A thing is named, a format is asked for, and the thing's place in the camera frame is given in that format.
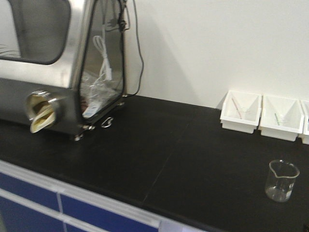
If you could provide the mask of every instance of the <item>white wall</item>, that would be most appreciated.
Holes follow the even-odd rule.
[[[128,90],[140,71],[132,0]],[[309,100],[309,0],[136,0],[140,95],[221,108],[229,89]]]

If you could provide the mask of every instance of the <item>white cable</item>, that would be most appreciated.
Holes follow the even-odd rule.
[[[96,47],[96,49],[101,53],[103,57],[103,63],[100,69],[99,78],[103,78],[105,75],[105,78],[103,78],[103,81],[112,80],[112,69],[110,65],[110,61],[107,56],[107,49],[105,44],[105,25],[102,25],[102,36],[96,35],[92,38],[93,44]]]

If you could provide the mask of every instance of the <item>metal foot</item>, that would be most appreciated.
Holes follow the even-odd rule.
[[[80,141],[83,138],[83,136],[84,136],[83,133],[74,135],[73,136],[73,141],[75,141],[75,142]]]

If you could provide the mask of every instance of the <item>lab bench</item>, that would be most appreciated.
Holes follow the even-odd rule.
[[[301,232],[309,222],[309,146],[222,129],[220,112],[135,96],[108,115],[111,127],[100,121],[78,142],[0,121],[0,216],[36,232],[155,232],[162,222]],[[275,159],[300,169],[286,203],[264,193]]]

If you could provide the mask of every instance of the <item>black countertop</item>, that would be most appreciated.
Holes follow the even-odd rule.
[[[0,159],[209,231],[301,232],[309,145],[222,129],[220,113],[133,97],[79,142],[0,121]],[[301,172],[286,203],[264,193],[275,159]]]

